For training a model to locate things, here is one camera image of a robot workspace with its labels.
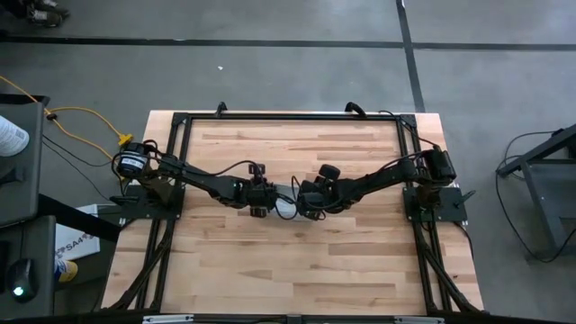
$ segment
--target green power light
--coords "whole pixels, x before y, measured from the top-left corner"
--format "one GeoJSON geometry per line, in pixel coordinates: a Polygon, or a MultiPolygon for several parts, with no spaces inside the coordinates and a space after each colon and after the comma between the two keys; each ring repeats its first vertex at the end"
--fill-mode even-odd
{"type": "Polygon", "coordinates": [[[24,289],[22,289],[22,287],[16,287],[14,288],[13,292],[16,296],[22,296],[24,289]]]}

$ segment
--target gray floor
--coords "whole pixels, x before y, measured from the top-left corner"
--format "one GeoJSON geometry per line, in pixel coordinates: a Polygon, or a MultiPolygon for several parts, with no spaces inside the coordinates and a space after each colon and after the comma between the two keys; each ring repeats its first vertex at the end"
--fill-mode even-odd
{"type": "MultiPolygon", "coordinates": [[[[49,35],[231,40],[400,41],[393,0],[61,1],[73,17],[49,35]]],[[[405,0],[414,41],[574,43],[571,0],[405,0]]],[[[30,31],[10,20],[17,31],[30,31]]],[[[502,214],[493,171],[514,136],[575,122],[576,52],[415,52],[427,112],[440,113],[461,187],[477,190],[467,203],[475,264],[487,311],[549,320],[576,320],[576,261],[528,263],[502,214]]],[[[0,44],[0,71],[51,107],[82,105],[140,139],[148,111],[214,109],[343,109],[414,112],[403,49],[112,47],[0,44]]],[[[13,92],[0,85],[0,92],[13,92]]],[[[62,113],[71,131],[109,151],[116,139],[99,121],[62,113]]],[[[82,157],[98,152],[46,134],[82,157]]],[[[521,140],[522,152],[545,137],[521,140]]],[[[64,203],[102,203],[80,175],[43,153],[41,190],[64,203]]],[[[108,168],[79,165],[106,194],[117,193],[108,168]]],[[[502,194],[528,244],[542,241],[527,190],[512,180],[502,194]]],[[[86,310],[86,297],[62,297],[64,309],[86,310]]]]}

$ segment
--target yellow extension cord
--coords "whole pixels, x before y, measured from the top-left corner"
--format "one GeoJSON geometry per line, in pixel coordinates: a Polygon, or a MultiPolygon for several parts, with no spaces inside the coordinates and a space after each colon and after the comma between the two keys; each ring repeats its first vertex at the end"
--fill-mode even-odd
{"type": "MultiPolygon", "coordinates": [[[[35,103],[38,102],[38,100],[36,100],[33,96],[31,96],[28,92],[26,92],[24,89],[20,88],[18,85],[16,85],[14,82],[8,80],[7,78],[0,76],[0,79],[2,79],[4,82],[6,82],[8,85],[13,86],[14,88],[18,89],[20,92],[22,92],[23,94],[25,94],[26,96],[28,96],[32,101],[34,101],[35,103]]],[[[92,110],[92,109],[88,109],[88,108],[84,108],[84,107],[59,107],[59,108],[54,108],[52,110],[48,110],[46,108],[44,108],[44,113],[46,115],[49,115],[51,113],[55,113],[55,112],[61,112],[61,111],[81,111],[81,112],[86,112],[86,113],[91,113],[95,116],[97,116],[98,118],[100,118],[103,122],[105,122],[111,130],[113,130],[116,135],[118,136],[118,138],[120,139],[118,144],[119,145],[123,145],[127,142],[130,142],[133,138],[132,134],[122,134],[120,133],[118,130],[116,130],[116,128],[112,125],[111,122],[109,122],[108,120],[106,120],[100,113],[92,110]]],[[[70,133],[69,131],[67,131],[66,129],[64,129],[64,127],[62,127],[62,125],[57,121],[57,120],[52,120],[52,122],[54,122],[56,124],[56,126],[66,135],[68,135],[70,138],[75,139],[75,140],[79,140],[85,144],[90,145],[93,148],[96,148],[98,150],[100,150],[102,153],[104,153],[109,159],[112,159],[112,155],[110,155],[108,152],[106,152],[106,150],[104,148],[102,148],[101,146],[99,146],[98,144],[94,144],[93,142],[91,142],[88,139],[83,139],[75,134],[70,133]]]]}

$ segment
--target wooden table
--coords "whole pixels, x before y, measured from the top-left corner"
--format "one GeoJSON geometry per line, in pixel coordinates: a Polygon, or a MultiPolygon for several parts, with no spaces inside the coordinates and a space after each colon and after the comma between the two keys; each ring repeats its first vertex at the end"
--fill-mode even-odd
{"type": "MultiPolygon", "coordinates": [[[[166,149],[173,112],[152,111],[144,139],[166,149]]],[[[438,114],[417,114],[421,137],[446,147],[438,114]]],[[[179,148],[182,134],[176,141],[179,148]]],[[[429,148],[422,143],[423,149],[429,148]]],[[[341,177],[377,170],[400,155],[394,123],[378,121],[195,121],[187,161],[209,172],[242,159],[264,163],[288,185],[313,180],[322,164],[341,177]]],[[[248,167],[229,172],[248,177],[248,167]]],[[[414,235],[401,188],[367,195],[324,221],[257,219],[188,186],[166,276],[163,312],[424,314],[414,235]]],[[[103,306],[118,300],[142,267],[151,221],[137,220],[118,241],[103,306]]],[[[482,299],[468,241],[439,223],[446,271],[476,307],[482,299]]],[[[430,269],[436,304],[437,279],[430,269]]],[[[149,302],[155,274],[148,289],[149,302]]]]}

